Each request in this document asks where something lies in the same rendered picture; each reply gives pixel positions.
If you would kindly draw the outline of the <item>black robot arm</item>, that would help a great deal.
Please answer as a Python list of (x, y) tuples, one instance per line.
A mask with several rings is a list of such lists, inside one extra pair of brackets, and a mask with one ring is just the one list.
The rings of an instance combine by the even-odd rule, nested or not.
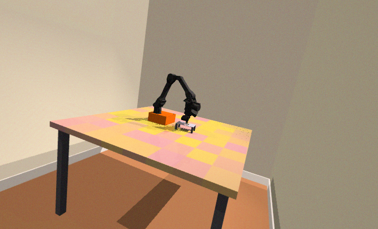
[(176, 76), (175, 74), (168, 74), (167, 76), (167, 83), (160, 95), (160, 97), (157, 98), (156, 102), (153, 104), (153, 107), (154, 107), (154, 111), (153, 113), (156, 113), (156, 114), (161, 114), (161, 107), (163, 107), (163, 105), (166, 103), (166, 95), (171, 87), (171, 85), (176, 81), (178, 80), (181, 84), (181, 86), (183, 87), (184, 91), (185, 91), (185, 95), (186, 95), (186, 99), (183, 100), (186, 102), (185, 104), (185, 108), (192, 108), (192, 110), (189, 112), (189, 115), (192, 115), (193, 117), (196, 117), (197, 114), (198, 114), (198, 111), (200, 110), (201, 108), (201, 105), (200, 103), (197, 103), (196, 101), (196, 98), (195, 98), (195, 93), (190, 90), (190, 88), (188, 87), (188, 85), (186, 84), (184, 78), (182, 76)]

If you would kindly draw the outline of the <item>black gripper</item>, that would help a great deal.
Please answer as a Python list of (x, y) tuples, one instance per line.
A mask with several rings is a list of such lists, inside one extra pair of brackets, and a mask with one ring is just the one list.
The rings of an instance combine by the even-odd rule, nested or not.
[(185, 110), (185, 112), (184, 112), (185, 115), (183, 115), (181, 117), (181, 120), (186, 121), (186, 123), (187, 123), (190, 119), (191, 115), (189, 115), (189, 112), (192, 110), (192, 108), (184, 108), (184, 110)]

